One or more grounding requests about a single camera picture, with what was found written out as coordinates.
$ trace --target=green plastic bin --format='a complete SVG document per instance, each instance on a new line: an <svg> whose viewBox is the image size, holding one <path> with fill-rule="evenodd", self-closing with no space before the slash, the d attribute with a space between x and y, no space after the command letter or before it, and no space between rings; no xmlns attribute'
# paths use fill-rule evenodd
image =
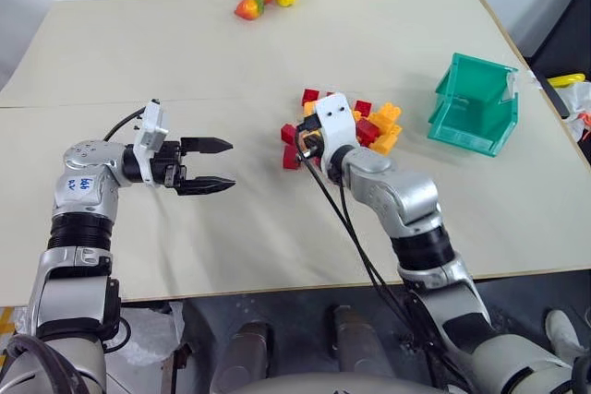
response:
<svg viewBox="0 0 591 394"><path fill-rule="evenodd" d="M496 156L517 123L516 68L454 54L435 90L428 138Z"/></svg>

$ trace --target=plastic bag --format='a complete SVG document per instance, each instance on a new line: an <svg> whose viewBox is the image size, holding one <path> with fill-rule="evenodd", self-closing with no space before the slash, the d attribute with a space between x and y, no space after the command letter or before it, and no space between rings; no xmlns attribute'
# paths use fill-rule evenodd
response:
<svg viewBox="0 0 591 394"><path fill-rule="evenodd" d="M131 325L131 338L126 346L117 353L128 363L147 366L166 359L181 341L185 322L183 321L183 304L171 302L171 314L161 314L150 309L122 308L121 316ZM27 307L15 308L14 322L18 333L26 332ZM120 343L126 336L125 327L106 342L111 347Z"/></svg>
<svg viewBox="0 0 591 394"><path fill-rule="evenodd" d="M585 122L579 118L579 115L581 113L591 113L591 83L573 83L566 88L556 88L556 92L561 96L570 113L564 119L564 124L569 128L573 139L579 141L585 130Z"/></svg>

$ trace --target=gray floor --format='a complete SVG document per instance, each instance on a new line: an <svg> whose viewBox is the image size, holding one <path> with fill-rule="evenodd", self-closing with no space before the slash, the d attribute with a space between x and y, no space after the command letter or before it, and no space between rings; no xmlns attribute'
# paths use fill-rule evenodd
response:
<svg viewBox="0 0 591 394"><path fill-rule="evenodd" d="M550 308L559 307L573 321L582 342L588 343L591 330L584 321L591 304L588 271L486 281L477 286L499 331L524 335L548 348L543 318ZM400 378L429 383L424 356L403 346L403 327L373 290L344 288L188 300L187 339L198 352L190 368L179 373L182 392L208 392L212 369L228 341L253 320L273 327L270 376L336 371L327 313L338 304L353 306L369 320Z"/></svg>

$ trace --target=black cable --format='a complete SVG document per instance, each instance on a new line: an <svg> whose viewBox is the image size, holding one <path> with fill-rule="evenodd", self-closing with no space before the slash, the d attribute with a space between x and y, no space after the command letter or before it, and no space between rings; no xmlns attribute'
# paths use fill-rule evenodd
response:
<svg viewBox="0 0 591 394"><path fill-rule="evenodd" d="M109 131L107 133L107 135L104 137L103 140L105 142L108 142L111 139L111 137L113 136L113 134L116 133L117 131L119 131L119 129L121 128L121 126L125 125L130 120L135 119L139 115L142 115L145 110L146 110L146 107L145 106L142 107L142 108L139 108L137 111L134 111L129 116L127 116L126 118L124 118L123 120L121 120L117 125L115 125L113 128L111 128L111 131Z"/></svg>
<svg viewBox="0 0 591 394"><path fill-rule="evenodd" d="M24 352L33 354L47 374L54 393L89 394L76 368L42 340L27 334L17 334L8 342L6 351L15 359Z"/></svg>
<svg viewBox="0 0 591 394"><path fill-rule="evenodd" d="M404 324L404 326L408 328L408 330L411 332L411 335L413 335L414 338L414 331L410 326L412 322L409 316L406 314L404 308L400 305L398 298L392 292L392 290L388 286L388 283L386 283L386 281L381 277L380 273L369 259L368 254L365 252L365 250L359 243L359 239L357 238L355 228L353 227L353 223L351 222L351 218L349 217L349 211L347 210L347 205L344 198L344 184L342 177L339 178L339 192L341 194L341 205L343 207L344 219L349 225L349 235L351 235L351 239L353 240L353 243L357 248L357 252L361 256L361 260L366 266L366 271L368 272L369 277L371 278L371 282L373 284L374 289L378 292L378 295L386 303L386 305L390 307L394 314L396 314L396 316ZM376 283L374 276L375 279L380 281L380 285Z"/></svg>
<svg viewBox="0 0 591 394"><path fill-rule="evenodd" d="M340 193L341 193L341 205L343 207L344 219L346 220L346 222L349 225L349 228L351 229L353 242L356 244L357 251L359 251L359 254L365 258L365 260L368 262L369 266L371 267L371 269L375 273L376 278L380 281L381 289L383 291L385 291L390 296L392 302L396 305L396 308L398 309L398 312L399 312L399 316L402 316L404 318L404 319L401 319L401 320L403 320L403 323L406 325L406 327L411 332L413 332L413 329L410 327L412 321L411 321L410 317L408 316L408 314L406 313L405 309L400 305L400 302L398 301L398 297L396 297L396 295L393 293L393 291L388 286L388 283L386 283L386 281L378 273L378 271L374 267L373 263L371 263L371 260L369 260L367 253L365 252L365 250L361 247L361 244L359 243L359 239L357 238L355 228L353 227L353 223L351 222L351 217L349 216L349 211L347 209L346 200L344 198L344 184L343 184L342 177L340 177L340 179L339 179L339 188L340 188Z"/></svg>
<svg viewBox="0 0 591 394"><path fill-rule="evenodd" d="M441 385L439 378L435 374L435 370L433 368L433 355L428 350L425 350L425 361L427 363L428 378L431 380L431 386L434 388L444 388Z"/></svg>
<svg viewBox="0 0 591 394"><path fill-rule="evenodd" d="M112 346L111 348L106 348L104 350L105 354L108 354L109 352L119 351L121 348L126 346L129 342L129 339L131 339L131 327L129 326L129 322L127 322L127 320L125 320L123 317L119 317L119 323L126 327L126 336L121 343L118 343L115 346Z"/></svg>
<svg viewBox="0 0 591 394"><path fill-rule="evenodd" d="M366 268L366 272L369 275L369 278L371 280L372 286L374 287L374 289L376 290L376 292L378 293L378 295L380 296L380 298L382 299L382 301L392 310L392 312L396 315L396 317L408 328L408 330L412 334L413 333L413 330L410 327L410 323L411 322L409 322L407 320L407 317L405 315L404 310L401 309L400 312L398 312L398 310L396 308L394 308L389 303L388 299L386 298L386 295L382 292L382 290L380 289L380 286L376 282L376 277L378 278L378 280L382 284L381 288L383 288L383 290L386 292L386 294L388 294L388 296L390 296L390 298L393 300L394 304L396 306L400 307L400 304L399 304L398 300L396 300L396 297L392 293L392 290L390 290L390 288L388 288L385 280L378 273L378 271L374 267L374 265L371 262L371 260L369 260L368 255L366 254L365 250L363 249L363 247L361 246L361 244L359 243L359 241L357 239L355 230L353 230L353 226L347 221L347 219L343 216L343 214L341 213L341 211L337 207L337 205L334 202L334 200L332 199L332 196L330 195L328 189L326 189L326 186L324 186L324 183L322 183L322 180L320 179L318 173L316 173L316 170L314 169L314 166L310 163L310 161L306 158L306 156L304 156L304 152L302 151L302 149L301 149L301 147L299 145L299 131L296 131L295 132L295 147L297 148L297 152L299 154L299 157L300 157L301 161L306 165L306 167L308 168L308 170L310 171L310 173L314 177L314 180L316 180L316 183L318 184L320 190L322 191L322 193L324 194L324 196L327 198L327 200L331 204L332 209L334 210L334 212L336 213L336 215L339 217L339 220L341 221L341 223L343 224L343 226L346 229L347 233L351 237L351 240L355 244L356 249L357 249L357 252L361 256L361 260L362 260L362 262L364 264L364 267Z"/></svg>
<svg viewBox="0 0 591 394"><path fill-rule="evenodd" d="M363 247L359 243L359 239L357 238L355 228L353 227L353 223L351 222L351 217L349 216L349 211L346 206L346 200L344 197L343 178L340 177L340 180L339 180L339 191L340 191L340 195L341 195L341 203L343 206L343 213L341 213L341 211L337 207L336 203L332 199L332 196L330 195L330 193L326 189L326 186L324 185L324 183L322 183L322 180L320 179L318 173L314 169L314 166L310 163L308 158L306 158L304 156L304 153L299 145L299 131L295 132L295 146L297 148L297 152L299 154L300 160L306 165L306 167L308 168L308 170L312 174L312 177L314 177L314 180L318 184L320 190L322 191L322 194L324 194L326 199L331 204L332 209L334 210L336 215L339 217L339 220L343 224L347 233L351 237L351 240L353 241L354 245L356 246L357 253L361 257L361 261L363 262L366 272L369 275L369 279L371 280L373 288L378 293L378 296L380 297L380 299L390 308L390 310L396 315L396 317L408 328L411 335L413 336L412 341L414 341L415 331L411 328L411 325L413 323L412 320L410 319L409 315L406 313L405 309L401 306L400 302L398 301L398 298L393 293L391 288L388 286L386 281L381 277L380 273L376 270L375 266L373 265L373 263L369 259L368 255L366 254L365 250L363 249ZM451 374L453 374L458 380L463 382L466 387L469 385L468 382L466 381L465 377L459 373L459 371L453 366L453 364L450 361L448 361L444 357L444 355L442 355L441 352L435 352L436 350L430 350L428 348L424 338L421 338L421 341L418 343L418 345L422 349L424 349L424 351L425 351L428 370L429 370L429 374L431 375L432 379L435 378L434 377L435 375L432 373L431 359L429 357L431 355L431 353L436 358L438 358L438 360L441 362L441 364L443 364L443 366L445 366L445 368Z"/></svg>

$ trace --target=red building block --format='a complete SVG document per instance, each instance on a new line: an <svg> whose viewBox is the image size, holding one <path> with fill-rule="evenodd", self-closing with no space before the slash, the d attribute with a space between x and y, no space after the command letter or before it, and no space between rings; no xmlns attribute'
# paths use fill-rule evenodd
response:
<svg viewBox="0 0 591 394"><path fill-rule="evenodd" d="M304 103L307 101L317 101L319 96L320 91L305 89L304 95L302 96L302 106L304 106Z"/></svg>
<svg viewBox="0 0 591 394"><path fill-rule="evenodd" d="M299 157L295 146L287 145L283 149L283 168L285 170L297 170L299 168Z"/></svg>
<svg viewBox="0 0 591 394"><path fill-rule="evenodd" d="M370 143L373 143L380 136L380 129L368 119L360 119L357 122L356 134L359 143L364 147L368 147Z"/></svg>
<svg viewBox="0 0 591 394"><path fill-rule="evenodd" d="M287 145L296 145L296 128L293 125L285 124L281 128L281 140Z"/></svg>
<svg viewBox="0 0 591 394"><path fill-rule="evenodd" d="M363 117L369 116L369 113L371 113L371 102L357 101L355 104L355 111L361 112Z"/></svg>

